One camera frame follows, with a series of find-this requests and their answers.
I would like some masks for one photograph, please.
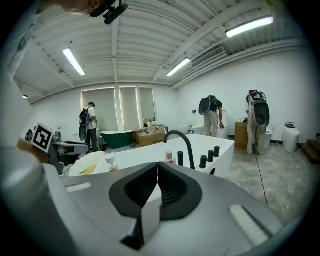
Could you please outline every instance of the ceiling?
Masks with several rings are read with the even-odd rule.
[[[304,44],[301,29],[276,0],[124,2],[128,10],[109,26],[102,16],[70,15],[59,8],[43,12],[14,77],[31,103],[72,88],[105,83],[177,88],[225,68],[232,60]],[[274,17],[273,24],[226,37],[226,30],[266,15]],[[86,76],[80,76],[64,56],[63,50],[69,47]],[[191,79],[193,67],[188,64],[172,77],[166,76],[184,58],[194,60],[219,47],[225,52],[222,59],[206,72],[201,68]]]

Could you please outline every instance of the black backpack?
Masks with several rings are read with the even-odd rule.
[[[85,141],[87,138],[87,125],[92,121],[89,115],[88,109],[83,109],[80,113],[80,128],[79,128],[79,136],[81,141]]]

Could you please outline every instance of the white wall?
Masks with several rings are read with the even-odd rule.
[[[169,126],[170,130],[177,128],[177,91],[169,86],[155,84],[121,84],[121,86],[152,87],[157,121]],[[25,127],[21,137],[37,125],[38,122],[57,130],[62,127],[62,138],[65,141],[79,141],[79,114],[81,112],[81,92],[87,90],[115,87],[115,84],[91,85],[70,89],[32,104],[34,115]]]
[[[285,122],[294,122],[300,130],[299,142],[314,140],[320,133],[320,86],[311,56],[307,50],[272,54],[195,81],[178,91],[181,115],[196,126],[203,118],[198,113],[200,100],[216,95],[229,114],[229,134],[234,135],[235,122],[246,116],[246,96],[257,89],[267,97],[273,140],[282,141]]]

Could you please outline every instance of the floor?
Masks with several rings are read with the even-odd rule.
[[[136,148],[130,146],[118,149],[107,148],[105,152],[117,153]],[[320,167],[309,164],[301,152],[291,154],[285,152],[281,145],[273,143],[263,155],[256,157],[248,155],[244,149],[235,148],[230,175],[227,179],[265,205],[267,199],[268,207],[285,224],[302,216],[320,183]]]

